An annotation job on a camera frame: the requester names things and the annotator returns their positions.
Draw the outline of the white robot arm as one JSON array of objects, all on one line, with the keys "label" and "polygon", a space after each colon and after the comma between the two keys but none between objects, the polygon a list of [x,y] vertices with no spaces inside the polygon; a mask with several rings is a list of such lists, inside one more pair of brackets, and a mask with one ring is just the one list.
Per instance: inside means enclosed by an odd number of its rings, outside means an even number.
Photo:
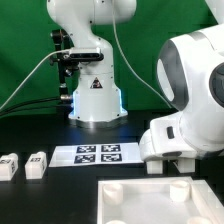
[{"label": "white robot arm", "polygon": [[[129,20],[136,0],[47,0],[47,10],[74,44],[64,61],[80,69],[70,117],[90,123],[125,115],[113,81],[112,46],[91,26]],[[141,158],[203,158],[224,151],[224,24],[167,40],[157,77],[177,112],[150,122],[139,142]]]}]

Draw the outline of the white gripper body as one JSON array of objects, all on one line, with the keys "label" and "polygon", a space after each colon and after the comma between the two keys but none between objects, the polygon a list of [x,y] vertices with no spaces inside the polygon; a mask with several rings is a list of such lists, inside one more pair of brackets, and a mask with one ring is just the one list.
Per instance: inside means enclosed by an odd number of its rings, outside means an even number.
[{"label": "white gripper body", "polygon": [[197,155],[197,151],[190,147],[184,140],[182,143],[182,149],[183,153],[179,157],[175,158],[161,158],[161,157],[155,157],[154,153],[152,152],[152,142],[151,142],[151,132],[150,129],[148,129],[142,136],[140,142],[139,142],[139,148],[140,148],[140,157],[143,161],[159,161],[159,160],[175,160],[179,158],[189,158],[193,159]]}]

